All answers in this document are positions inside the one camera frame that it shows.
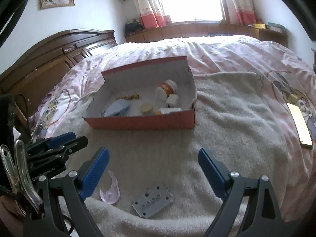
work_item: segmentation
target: blue gripper pad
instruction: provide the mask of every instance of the blue gripper pad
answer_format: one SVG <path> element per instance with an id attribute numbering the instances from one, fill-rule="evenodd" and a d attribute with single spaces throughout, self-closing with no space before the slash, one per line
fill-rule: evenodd
<path id="1" fill-rule="evenodd" d="M 92 195 L 106 166 L 109 163 L 109 160 L 109 151 L 105 148 L 100 148 L 90 161 L 85 162 L 92 164 L 81 179 L 82 185 L 79 196 L 82 198 L 82 200 L 85 200 L 87 197 Z"/>
<path id="2" fill-rule="evenodd" d="M 226 191 L 225 179 L 204 149 L 201 149 L 198 153 L 198 162 L 207 180 L 209 181 L 214 191 L 214 194 L 217 197 L 221 198 L 222 201 L 224 201 L 228 196 L 227 191 Z"/>
<path id="3" fill-rule="evenodd" d="M 76 139 L 76 134 L 73 132 L 68 132 L 60 136 L 51 138 L 49 142 L 47 143 L 47 147 L 49 149 L 57 149 L 62 144 L 69 142 L 73 139 Z"/>

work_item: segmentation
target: translucent pink object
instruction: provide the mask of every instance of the translucent pink object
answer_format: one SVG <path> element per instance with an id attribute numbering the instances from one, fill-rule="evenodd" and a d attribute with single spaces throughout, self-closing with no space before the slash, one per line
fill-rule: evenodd
<path id="1" fill-rule="evenodd" d="M 103 202 L 108 204 L 115 204 L 119 200 L 119 185 L 118 180 L 116 179 L 114 173 L 112 171 L 108 171 L 109 176 L 112 179 L 111 188 L 104 193 L 102 190 L 100 190 L 100 196 Z"/>

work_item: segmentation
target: metal bolt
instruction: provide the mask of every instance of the metal bolt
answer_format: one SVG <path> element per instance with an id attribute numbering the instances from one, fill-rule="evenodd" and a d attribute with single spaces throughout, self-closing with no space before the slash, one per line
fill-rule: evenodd
<path id="1" fill-rule="evenodd" d="M 70 171 L 70 172 L 68 173 L 68 175 L 69 175 L 70 177 L 75 177 L 75 176 L 77 175 L 77 172 L 76 172 L 75 170 L 73 170 L 73 171 Z"/>
<path id="2" fill-rule="evenodd" d="M 265 182 L 269 181 L 269 177 L 267 177 L 266 175 L 263 175 L 261 179 Z"/>
<path id="3" fill-rule="evenodd" d="M 231 175 L 232 177 L 239 177 L 239 173 L 238 173 L 237 171 L 232 171 L 232 172 L 230 172 L 230 175 Z"/>
<path id="4" fill-rule="evenodd" d="M 40 177 L 39 177 L 39 181 L 40 182 L 44 182 L 46 180 L 46 176 L 45 175 L 41 175 Z"/>

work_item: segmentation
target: curtain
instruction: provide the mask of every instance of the curtain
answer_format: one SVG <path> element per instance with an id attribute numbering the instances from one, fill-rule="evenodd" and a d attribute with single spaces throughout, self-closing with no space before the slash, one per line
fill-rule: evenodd
<path id="1" fill-rule="evenodd" d="M 238 21 L 242 25 L 256 23 L 252 0 L 233 0 L 237 11 Z"/>
<path id="2" fill-rule="evenodd" d="M 167 26 L 158 0 L 134 0 L 140 23 L 145 29 Z"/>

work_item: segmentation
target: gray block with holes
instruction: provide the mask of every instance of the gray block with holes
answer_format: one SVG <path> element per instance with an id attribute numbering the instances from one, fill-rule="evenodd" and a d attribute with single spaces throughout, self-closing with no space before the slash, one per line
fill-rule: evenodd
<path id="1" fill-rule="evenodd" d="M 174 201 L 171 192 L 156 185 L 133 201 L 133 208 L 142 218 L 150 218 Z"/>

